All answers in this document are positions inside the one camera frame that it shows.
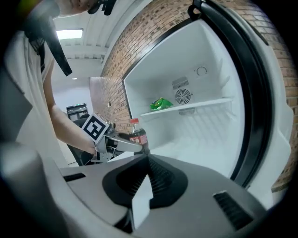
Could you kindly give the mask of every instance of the recessed light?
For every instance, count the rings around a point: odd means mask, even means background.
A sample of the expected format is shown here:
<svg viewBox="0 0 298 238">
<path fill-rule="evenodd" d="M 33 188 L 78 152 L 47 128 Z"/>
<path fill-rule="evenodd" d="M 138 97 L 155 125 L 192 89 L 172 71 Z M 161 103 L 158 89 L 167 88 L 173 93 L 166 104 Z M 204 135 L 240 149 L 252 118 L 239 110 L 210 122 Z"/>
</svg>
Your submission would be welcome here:
<svg viewBox="0 0 298 238">
<path fill-rule="evenodd" d="M 57 31 L 58 39 L 79 39 L 82 38 L 83 30 L 81 29 L 73 29 L 73 30 L 61 30 Z"/>
</svg>

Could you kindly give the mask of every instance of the white t-shirt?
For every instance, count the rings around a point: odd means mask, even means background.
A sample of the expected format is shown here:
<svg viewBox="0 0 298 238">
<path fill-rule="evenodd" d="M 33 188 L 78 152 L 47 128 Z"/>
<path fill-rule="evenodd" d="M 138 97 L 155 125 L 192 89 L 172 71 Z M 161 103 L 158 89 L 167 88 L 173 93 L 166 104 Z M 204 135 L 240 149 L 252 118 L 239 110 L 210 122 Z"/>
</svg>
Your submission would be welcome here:
<svg viewBox="0 0 298 238">
<path fill-rule="evenodd" d="M 16 141 L 37 150 L 43 159 L 52 158 L 61 168 L 68 165 L 56 138 L 43 91 L 52 60 L 52 53 L 45 43 L 45 69 L 41 73 L 41 58 L 21 31 L 13 37 L 5 55 L 9 74 L 33 106 Z"/>
</svg>

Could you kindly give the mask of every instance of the white shelf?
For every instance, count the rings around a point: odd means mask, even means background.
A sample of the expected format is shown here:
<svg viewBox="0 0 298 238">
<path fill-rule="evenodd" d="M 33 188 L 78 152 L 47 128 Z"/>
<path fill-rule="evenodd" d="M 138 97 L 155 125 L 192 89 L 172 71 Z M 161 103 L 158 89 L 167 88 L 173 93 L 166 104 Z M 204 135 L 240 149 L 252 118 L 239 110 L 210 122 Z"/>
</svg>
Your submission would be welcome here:
<svg viewBox="0 0 298 238">
<path fill-rule="evenodd" d="M 231 101 L 232 101 L 232 99 L 230 99 L 230 98 L 222 98 L 222 99 L 209 100 L 209 101 L 204 101 L 204 102 L 190 103 L 190 104 L 187 104 L 187 105 L 174 106 L 174 107 L 170 107 L 170 108 L 159 110 L 159 111 L 154 111 L 154 112 L 141 114 L 141 117 L 149 116 L 149 115 L 157 114 L 157 113 L 177 111 L 177 110 L 180 110 L 180 109 L 186 109 L 186 108 L 190 108 L 190 107 L 216 105 L 216 104 L 221 104 L 221 103 L 226 103 L 226 102 L 231 102 Z"/>
</svg>

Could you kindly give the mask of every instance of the human arm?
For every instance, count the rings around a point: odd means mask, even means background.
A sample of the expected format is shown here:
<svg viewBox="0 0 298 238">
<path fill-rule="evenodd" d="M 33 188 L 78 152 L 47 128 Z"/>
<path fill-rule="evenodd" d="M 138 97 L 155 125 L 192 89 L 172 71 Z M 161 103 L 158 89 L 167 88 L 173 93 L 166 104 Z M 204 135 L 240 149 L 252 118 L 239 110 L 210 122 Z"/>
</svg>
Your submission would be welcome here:
<svg viewBox="0 0 298 238">
<path fill-rule="evenodd" d="M 53 67 L 54 61 L 51 63 L 50 69 L 46 75 L 43 90 L 56 137 L 68 145 L 89 152 L 90 154 L 96 154 L 93 141 L 81 128 L 73 123 L 55 103 L 51 80 Z"/>
</svg>

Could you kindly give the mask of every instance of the forearm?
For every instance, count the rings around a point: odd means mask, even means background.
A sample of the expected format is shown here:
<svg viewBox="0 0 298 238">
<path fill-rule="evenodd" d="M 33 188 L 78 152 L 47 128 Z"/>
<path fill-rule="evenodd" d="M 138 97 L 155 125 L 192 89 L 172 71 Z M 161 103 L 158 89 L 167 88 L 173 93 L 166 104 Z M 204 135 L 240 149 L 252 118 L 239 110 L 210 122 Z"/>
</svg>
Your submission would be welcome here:
<svg viewBox="0 0 298 238">
<path fill-rule="evenodd" d="M 55 134 L 59 140 L 80 150 L 96 154 L 93 141 L 80 127 L 67 118 L 57 105 L 49 108 L 49 113 Z"/>
</svg>

